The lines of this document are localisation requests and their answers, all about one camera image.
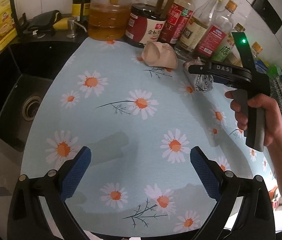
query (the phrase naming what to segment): black sink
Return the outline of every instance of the black sink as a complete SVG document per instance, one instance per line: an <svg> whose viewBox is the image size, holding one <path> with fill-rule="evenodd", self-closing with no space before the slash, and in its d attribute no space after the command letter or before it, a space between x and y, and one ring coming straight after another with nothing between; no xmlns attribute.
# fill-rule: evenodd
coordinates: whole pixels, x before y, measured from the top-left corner
<svg viewBox="0 0 282 240"><path fill-rule="evenodd" d="M44 95L79 46L36 41L11 44L0 54L0 138L19 152Z"/></svg>

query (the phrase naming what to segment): sink drain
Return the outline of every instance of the sink drain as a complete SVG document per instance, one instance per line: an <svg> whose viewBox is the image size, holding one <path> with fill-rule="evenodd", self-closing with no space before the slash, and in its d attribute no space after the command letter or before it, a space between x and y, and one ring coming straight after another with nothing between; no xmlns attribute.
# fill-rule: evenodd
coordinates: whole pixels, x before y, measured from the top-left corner
<svg viewBox="0 0 282 240"><path fill-rule="evenodd" d="M32 121L40 107L42 99L39 96L31 96L22 107L22 116L26 121Z"/></svg>

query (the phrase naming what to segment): red label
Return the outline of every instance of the red label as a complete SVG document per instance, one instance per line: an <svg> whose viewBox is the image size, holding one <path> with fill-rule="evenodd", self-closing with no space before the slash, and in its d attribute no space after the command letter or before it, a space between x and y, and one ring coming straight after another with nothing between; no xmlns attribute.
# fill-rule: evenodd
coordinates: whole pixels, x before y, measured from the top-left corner
<svg viewBox="0 0 282 240"><path fill-rule="evenodd" d="M202 38L199 47L196 50L210 57L225 37L226 33L215 26L211 26Z"/></svg>
<svg viewBox="0 0 282 240"><path fill-rule="evenodd" d="M174 3L169 11L168 19L161 32L160 39L167 43L175 44L192 13L193 11Z"/></svg>
<svg viewBox="0 0 282 240"><path fill-rule="evenodd" d="M143 44L149 41L157 41L164 24L165 21L156 21L142 16L131 15L125 35L133 41Z"/></svg>

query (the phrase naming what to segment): gripper handle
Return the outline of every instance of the gripper handle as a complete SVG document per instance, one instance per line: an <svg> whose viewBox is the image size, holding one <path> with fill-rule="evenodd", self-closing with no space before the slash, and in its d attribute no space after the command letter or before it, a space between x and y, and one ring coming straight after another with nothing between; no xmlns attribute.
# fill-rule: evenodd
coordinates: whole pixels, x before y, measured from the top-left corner
<svg viewBox="0 0 282 240"><path fill-rule="evenodd" d="M248 106L247 101L254 97L243 89L232 91L234 99L241 105L241 111L248 117L248 129L244 131L246 137L245 144L259 152L264 150L265 136L265 110L263 108L252 108Z"/></svg>

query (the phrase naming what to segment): hand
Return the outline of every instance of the hand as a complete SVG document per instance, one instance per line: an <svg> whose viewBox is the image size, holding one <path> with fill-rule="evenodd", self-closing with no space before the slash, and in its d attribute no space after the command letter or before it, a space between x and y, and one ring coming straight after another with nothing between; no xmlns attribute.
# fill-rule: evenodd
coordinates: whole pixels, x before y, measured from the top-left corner
<svg viewBox="0 0 282 240"><path fill-rule="evenodd" d="M225 97L234 99L232 91L225 93ZM253 108L262 107L265 109L265 139L264 146L269 146L276 138L282 136L282 116L275 99L264 94L258 94L248 100L248 106ZM248 128L248 118L241 112L241 105L233 100L230 108L235 112L235 119L238 121L238 128L246 130Z"/></svg>

